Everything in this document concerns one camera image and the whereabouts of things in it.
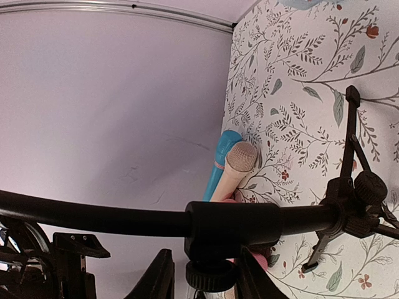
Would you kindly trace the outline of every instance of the floral tablecloth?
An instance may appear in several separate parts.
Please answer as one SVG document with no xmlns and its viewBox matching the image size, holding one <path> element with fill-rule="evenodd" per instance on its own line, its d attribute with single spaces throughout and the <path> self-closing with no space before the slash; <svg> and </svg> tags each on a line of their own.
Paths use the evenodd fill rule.
<svg viewBox="0 0 399 299">
<path fill-rule="evenodd" d="M 358 88 L 358 138 L 399 216 L 399 1 L 320 2 L 306 10 L 260 2 L 234 30 L 223 128 L 258 148 L 236 199 L 318 204 L 339 176 Z M 353 161 L 353 177 L 361 171 Z M 268 274 L 289 298 L 399 298 L 399 241 L 342 235 L 303 274 L 315 233 L 283 237 Z"/>
</svg>

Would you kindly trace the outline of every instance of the beige microphone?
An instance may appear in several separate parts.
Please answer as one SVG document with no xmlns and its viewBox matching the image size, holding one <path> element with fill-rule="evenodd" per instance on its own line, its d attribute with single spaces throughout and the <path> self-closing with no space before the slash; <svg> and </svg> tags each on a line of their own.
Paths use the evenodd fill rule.
<svg viewBox="0 0 399 299">
<path fill-rule="evenodd" d="M 231 198 L 238 184 L 254 167 L 256 156 L 256 148 L 250 143 L 244 141 L 236 143 L 226 156 L 224 171 L 211 201 L 218 202 Z"/>
</svg>

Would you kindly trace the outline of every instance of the black mechanical device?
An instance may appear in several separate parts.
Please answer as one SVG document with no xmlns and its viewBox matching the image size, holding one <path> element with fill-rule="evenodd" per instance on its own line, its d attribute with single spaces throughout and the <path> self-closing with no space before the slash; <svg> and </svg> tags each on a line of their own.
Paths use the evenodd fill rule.
<svg viewBox="0 0 399 299">
<path fill-rule="evenodd" d="M 238 299 L 286 299 L 249 249 L 272 246 L 282 235 L 316 232 L 319 242 L 304 273 L 318 266 L 325 246 L 343 233 L 375 233 L 399 239 L 399 222 L 383 202 L 385 183 L 371 171 L 356 137 L 360 95 L 349 86 L 349 116 L 340 176 L 327 185 L 318 206 L 191 202 L 185 212 L 144 211 L 53 201 L 0 191 L 0 298 L 95 299 L 95 279 L 85 258 L 107 258 L 94 235 L 61 234 L 49 239 L 37 223 L 111 234 L 184 237 L 190 259 L 186 279 L 197 290 L 223 292 L 235 286 Z M 354 153 L 363 171 L 352 179 Z M 383 225 L 384 219 L 394 228 Z M 162 249 L 125 299 L 173 299 L 175 265 Z"/>
</svg>

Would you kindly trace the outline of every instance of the microphone head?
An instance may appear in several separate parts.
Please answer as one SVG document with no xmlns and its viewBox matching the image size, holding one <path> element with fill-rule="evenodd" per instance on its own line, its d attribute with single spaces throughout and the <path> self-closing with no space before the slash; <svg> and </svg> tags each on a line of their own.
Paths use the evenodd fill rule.
<svg viewBox="0 0 399 299">
<path fill-rule="evenodd" d="M 227 154 L 226 161 L 234 170 L 248 173 L 254 167 L 256 158 L 256 148 L 248 142 L 241 141 L 233 146 Z"/>
<path fill-rule="evenodd" d="M 233 130 L 226 130 L 222 133 L 219 139 L 218 146 L 216 147 L 216 153 L 214 159 L 220 165 L 224 165 L 224 159 L 231 148 L 238 142 L 241 141 L 241 135 Z"/>
</svg>

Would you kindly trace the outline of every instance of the adjustment knob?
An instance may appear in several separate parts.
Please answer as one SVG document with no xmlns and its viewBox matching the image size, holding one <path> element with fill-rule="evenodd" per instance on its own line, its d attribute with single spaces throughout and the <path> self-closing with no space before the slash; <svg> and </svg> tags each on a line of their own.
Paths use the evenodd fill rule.
<svg viewBox="0 0 399 299">
<path fill-rule="evenodd" d="M 186 280 L 196 290 L 206 293 L 219 293 L 234 287 L 238 271 L 232 262 L 188 262 Z"/>
<path fill-rule="evenodd" d="M 364 170 L 355 178 L 355 193 L 368 206 L 379 206 L 388 194 L 387 185 L 375 173 Z"/>
</svg>

